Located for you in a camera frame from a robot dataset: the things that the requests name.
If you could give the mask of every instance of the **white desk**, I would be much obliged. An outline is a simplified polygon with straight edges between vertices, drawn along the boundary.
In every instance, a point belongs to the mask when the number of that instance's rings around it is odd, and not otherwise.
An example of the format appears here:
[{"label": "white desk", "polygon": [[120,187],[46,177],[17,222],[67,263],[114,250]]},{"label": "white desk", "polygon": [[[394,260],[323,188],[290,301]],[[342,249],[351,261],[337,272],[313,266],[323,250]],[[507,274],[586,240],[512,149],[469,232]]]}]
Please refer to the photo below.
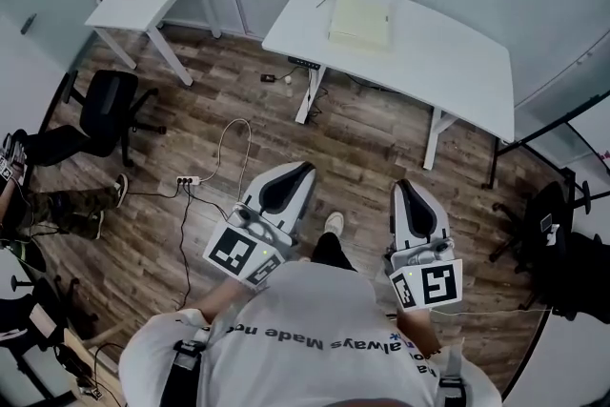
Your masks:
[{"label": "white desk", "polygon": [[[85,21],[85,25],[92,26],[99,36],[108,43],[112,50],[128,67],[135,68],[135,62],[118,45],[104,28],[117,28],[123,30],[143,31],[149,35],[151,41],[157,46],[163,57],[167,60],[180,79],[191,85],[193,79],[182,66],[170,45],[165,41],[156,25],[170,9],[176,0],[102,0],[93,14]],[[218,21],[212,9],[210,0],[201,0],[206,19],[212,28],[214,37],[220,37]]]},{"label": "white desk", "polygon": [[265,50],[321,65],[311,71],[296,122],[305,122],[324,72],[331,68],[434,107],[423,165],[427,170],[434,164],[438,135],[457,118],[513,141],[513,79],[506,48],[410,0],[389,0],[389,52],[344,47],[328,40],[336,0],[316,8],[321,1],[290,0],[263,41]]}]

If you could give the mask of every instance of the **sneaker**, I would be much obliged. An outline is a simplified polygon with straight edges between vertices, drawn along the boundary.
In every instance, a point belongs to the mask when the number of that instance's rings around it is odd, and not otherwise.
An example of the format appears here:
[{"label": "sneaker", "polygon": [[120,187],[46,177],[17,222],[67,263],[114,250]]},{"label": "sneaker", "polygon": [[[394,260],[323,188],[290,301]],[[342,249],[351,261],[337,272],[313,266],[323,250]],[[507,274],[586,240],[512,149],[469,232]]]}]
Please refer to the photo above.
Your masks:
[{"label": "sneaker", "polygon": [[324,233],[333,233],[336,237],[340,237],[343,233],[343,224],[345,218],[342,213],[334,212],[328,216],[324,224]]},{"label": "sneaker", "polygon": [[118,178],[114,182],[114,187],[118,191],[118,204],[116,204],[116,208],[118,209],[119,207],[121,207],[123,200],[125,200],[125,195],[127,195],[127,189],[130,187],[130,182],[124,173],[118,175]]},{"label": "sneaker", "polygon": [[94,214],[91,218],[93,220],[99,221],[97,223],[97,236],[95,237],[95,239],[99,239],[102,236],[102,224],[104,224],[104,211],[100,212],[99,214]]}]

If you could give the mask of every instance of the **white t-shirt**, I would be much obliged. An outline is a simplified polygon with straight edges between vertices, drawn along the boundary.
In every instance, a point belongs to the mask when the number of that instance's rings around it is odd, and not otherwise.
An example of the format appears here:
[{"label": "white t-shirt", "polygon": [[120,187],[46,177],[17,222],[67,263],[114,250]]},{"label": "white t-shirt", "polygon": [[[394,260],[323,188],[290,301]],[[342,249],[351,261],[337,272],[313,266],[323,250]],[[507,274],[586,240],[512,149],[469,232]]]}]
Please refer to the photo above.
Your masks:
[{"label": "white t-shirt", "polygon": [[[201,313],[186,310],[157,315],[133,336],[119,364],[130,407],[159,405],[173,345],[207,336],[205,326]],[[426,360],[377,307],[372,285],[358,273],[289,262],[238,312],[214,321],[197,403],[313,407],[391,398],[432,407],[447,356],[441,351]],[[501,405],[491,381],[465,360],[462,377],[469,405]]]}]

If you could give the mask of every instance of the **black pants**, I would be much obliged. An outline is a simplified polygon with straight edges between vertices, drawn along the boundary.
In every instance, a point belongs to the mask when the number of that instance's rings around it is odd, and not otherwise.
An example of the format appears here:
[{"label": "black pants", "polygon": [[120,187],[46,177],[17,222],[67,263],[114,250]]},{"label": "black pants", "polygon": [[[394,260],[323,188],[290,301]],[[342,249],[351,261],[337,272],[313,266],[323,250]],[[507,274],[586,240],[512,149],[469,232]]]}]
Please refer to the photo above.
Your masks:
[{"label": "black pants", "polygon": [[333,233],[324,233],[317,241],[314,254],[312,254],[312,262],[356,271],[350,260],[341,251],[339,239]]}]

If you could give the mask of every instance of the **power strip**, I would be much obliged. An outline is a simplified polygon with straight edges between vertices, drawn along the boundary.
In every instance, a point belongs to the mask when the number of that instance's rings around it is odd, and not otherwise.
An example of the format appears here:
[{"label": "power strip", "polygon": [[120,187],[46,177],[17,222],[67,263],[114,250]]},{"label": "power strip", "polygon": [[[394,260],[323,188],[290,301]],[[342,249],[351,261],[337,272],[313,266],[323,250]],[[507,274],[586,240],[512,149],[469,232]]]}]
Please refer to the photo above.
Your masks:
[{"label": "power strip", "polygon": [[311,61],[302,60],[300,58],[294,58],[293,56],[289,56],[288,61],[290,61],[294,65],[298,65],[299,67],[309,68],[312,70],[320,69],[320,65],[318,63],[313,63]]},{"label": "power strip", "polygon": [[178,185],[201,185],[201,177],[200,176],[177,176],[175,179]]}]

